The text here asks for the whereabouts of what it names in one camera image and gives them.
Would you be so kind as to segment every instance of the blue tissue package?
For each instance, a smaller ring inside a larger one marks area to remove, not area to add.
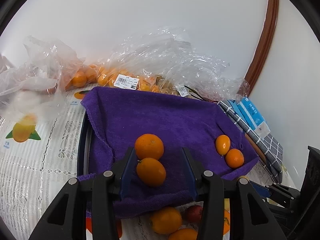
[[[237,106],[247,124],[258,136],[265,138],[270,133],[266,121],[249,98],[244,97]]]

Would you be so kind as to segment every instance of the barcode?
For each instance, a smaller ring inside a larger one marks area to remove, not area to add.
[[[128,80],[125,79],[125,78],[119,78],[118,81],[123,83],[123,84],[126,84],[128,82]]]

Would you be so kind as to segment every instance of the red fruit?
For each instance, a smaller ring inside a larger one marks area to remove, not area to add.
[[[202,206],[194,205],[188,207],[184,212],[184,216],[189,223],[200,223],[202,216]]]

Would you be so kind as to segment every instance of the folded plaid cloth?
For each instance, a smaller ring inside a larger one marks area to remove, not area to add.
[[[227,114],[234,124],[243,130],[260,148],[267,159],[266,166],[271,171],[276,182],[282,182],[282,155],[283,148],[278,141],[269,133],[264,139],[260,138],[250,126],[235,113],[230,103],[226,100],[220,101],[218,106]]]

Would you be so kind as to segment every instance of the silver screw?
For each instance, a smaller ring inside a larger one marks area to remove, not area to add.
[[[76,178],[71,178],[68,180],[70,185],[76,184],[77,183],[77,179]]]
[[[248,180],[245,179],[245,178],[240,178],[240,179],[239,179],[239,182],[240,182],[241,184],[243,184],[243,185],[248,184]]]
[[[105,171],[104,173],[103,173],[103,176],[105,176],[105,177],[110,177],[110,176],[112,176],[112,171]]]
[[[211,177],[213,176],[213,172],[212,171],[204,171],[203,173],[206,177]]]

